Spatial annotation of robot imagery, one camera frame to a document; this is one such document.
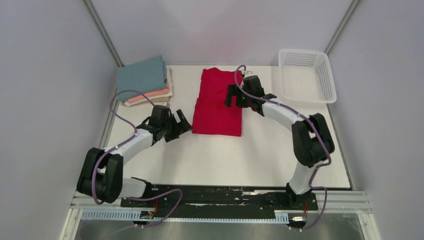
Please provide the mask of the red t shirt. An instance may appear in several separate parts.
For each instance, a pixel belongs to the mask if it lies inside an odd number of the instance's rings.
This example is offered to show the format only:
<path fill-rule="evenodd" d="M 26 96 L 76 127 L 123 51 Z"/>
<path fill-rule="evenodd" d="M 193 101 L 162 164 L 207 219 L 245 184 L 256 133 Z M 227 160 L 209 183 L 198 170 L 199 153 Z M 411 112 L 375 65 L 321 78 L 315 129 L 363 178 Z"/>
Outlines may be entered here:
<path fill-rule="evenodd" d="M 229 85 L 242 82 L 239 72 L 216 67 L 204 69 L 195 103 L 192 132 L 200 135 L 242 135 L 242 109 L 227 107 L 225 100 Z"/>

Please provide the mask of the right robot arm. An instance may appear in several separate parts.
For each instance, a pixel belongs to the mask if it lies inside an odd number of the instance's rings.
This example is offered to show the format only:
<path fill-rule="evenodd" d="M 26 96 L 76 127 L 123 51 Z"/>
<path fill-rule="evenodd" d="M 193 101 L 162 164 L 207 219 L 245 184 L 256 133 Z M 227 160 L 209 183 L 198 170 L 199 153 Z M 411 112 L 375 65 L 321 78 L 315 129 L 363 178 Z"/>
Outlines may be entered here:
<path fill-rule="evenodd" d="M 241 84 L 228 85 L 224 104 L 250 108 L 291 131 L 297 164 L 286 185 L 285 201 L 292 209 L 301 207 L 312 193 L 311 184 L 316 171 L 331 163 L 330 154 L 335 150 L 325 117 L 320 113 L 304 115 L 274 94 L 265 94 L 256 75 L 245 77 Z"/>

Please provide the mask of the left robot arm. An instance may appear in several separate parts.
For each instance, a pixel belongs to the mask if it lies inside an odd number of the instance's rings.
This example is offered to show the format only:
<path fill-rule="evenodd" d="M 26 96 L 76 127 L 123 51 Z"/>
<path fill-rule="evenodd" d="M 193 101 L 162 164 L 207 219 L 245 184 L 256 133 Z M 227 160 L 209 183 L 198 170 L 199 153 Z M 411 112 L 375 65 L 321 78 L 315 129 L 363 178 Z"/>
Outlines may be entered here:
<path fill-rule="evenodd" d="M 153 193 L 147 190 L 151 183 L 136 177 L 125 178 L 125 164 L 157 142 L 176 140 L 193 129 L 182 110 L 172 113 L 165 105 L 155 105 L 140 125 L 131 126 L 133 132 L 121 143 L 93 147 L 86 154 L 76 190 L 92 197 L 98 205 L 130 198 L 141 207 L 149 206 L 153 201 Z"/>

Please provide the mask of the folded beige t shirt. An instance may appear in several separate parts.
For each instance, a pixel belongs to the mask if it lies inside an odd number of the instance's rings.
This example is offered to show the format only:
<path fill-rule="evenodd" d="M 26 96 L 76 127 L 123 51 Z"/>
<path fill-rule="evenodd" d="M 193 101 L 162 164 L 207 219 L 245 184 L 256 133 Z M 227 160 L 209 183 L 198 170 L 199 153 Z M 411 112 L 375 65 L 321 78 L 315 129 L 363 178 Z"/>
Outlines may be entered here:
<path fill-rule="evenodd" d="M 167 87 L 144 94 L 149 100 L 151 100 L 154 103 L 162 103 L 162 102 L 169 101 L 170 97 L 174 95 L 173 84 L 172 84 L 172 69 L 167 66 L 166 71 L 167 71 L 167 79 L 166 79 Z M 121 104 L 126 107 L 131 107 L 134 105 L 145 104 L 145 103 L 148 103 L 148 100 L 145 99 L 142 95 L 138 95 L 136 97 L 133 97 L 126 101 L 121 102 Z"/>

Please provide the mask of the folded pink t shirt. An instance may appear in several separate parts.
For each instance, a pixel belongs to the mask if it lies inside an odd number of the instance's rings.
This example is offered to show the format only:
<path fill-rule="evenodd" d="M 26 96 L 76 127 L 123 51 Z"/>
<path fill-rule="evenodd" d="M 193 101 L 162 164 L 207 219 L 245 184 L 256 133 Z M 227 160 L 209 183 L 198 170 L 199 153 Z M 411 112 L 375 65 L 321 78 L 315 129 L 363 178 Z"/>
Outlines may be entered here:
<path fill-rule="evenodd" d="M 156 99 L 156 98 L 161 98 L 161 97 L 169 97 L 172 95 L 172 83 L 170 81 L 167 82 L 167 88 L 162 88 L 159 90 L 155 90 L 155 91 L 151 91 L 151 92 L 147 92 L 144 94 L 147 98 L 151 99 Z M 136 104 L 139 102 L 143 102 L 146 101 L 146 99 L 142 96 L 142 95 L 138 95 L 135 97 L 132 97 L 128 100 L 126 100 L 125 102 L 128 104 Z"/>

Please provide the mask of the folded teal t shirt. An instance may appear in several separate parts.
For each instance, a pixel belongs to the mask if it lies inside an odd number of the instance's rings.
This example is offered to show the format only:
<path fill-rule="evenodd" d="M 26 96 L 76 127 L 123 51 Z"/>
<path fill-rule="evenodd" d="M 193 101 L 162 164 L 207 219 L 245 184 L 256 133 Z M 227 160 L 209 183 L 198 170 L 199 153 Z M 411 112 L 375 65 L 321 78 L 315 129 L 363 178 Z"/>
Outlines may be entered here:
<path fill-rule="evenodd" d="M 167 87 L 167 68 L 161 55 L 121 67 L 116 75 L 119 102 L 134 98 L 139 93 L 161 90 Z"/>

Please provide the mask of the white plastic basket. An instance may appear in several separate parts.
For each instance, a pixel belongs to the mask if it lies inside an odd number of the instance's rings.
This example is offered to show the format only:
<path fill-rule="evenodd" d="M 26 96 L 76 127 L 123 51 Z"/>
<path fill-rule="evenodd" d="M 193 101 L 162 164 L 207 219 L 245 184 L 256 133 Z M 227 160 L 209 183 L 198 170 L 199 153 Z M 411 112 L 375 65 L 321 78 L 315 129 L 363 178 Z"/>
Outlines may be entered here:
<path fill-rule="evenodd" d="M 321 107 L 337 100 L 332 68 L 324 52 L 281 49 L 278 76 L 280 95 L 291 104 Z"/>

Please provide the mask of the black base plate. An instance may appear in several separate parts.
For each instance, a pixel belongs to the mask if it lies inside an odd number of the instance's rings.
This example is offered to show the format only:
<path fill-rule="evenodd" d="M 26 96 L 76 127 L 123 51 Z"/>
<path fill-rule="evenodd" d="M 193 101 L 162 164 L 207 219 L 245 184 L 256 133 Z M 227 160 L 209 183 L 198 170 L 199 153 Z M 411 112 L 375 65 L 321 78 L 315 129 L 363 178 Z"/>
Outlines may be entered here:
<path fill-rule="evenodd" d="M 275 211 L 318 210 L 311 192 L 299 206 L 287 204 L 287 187 L 154 184 L 143 195 L 146 201 L 122 199 L 123 208 L 152 208 L 156 217 L 170 211 L 172 218 L 270 220 Z"/>

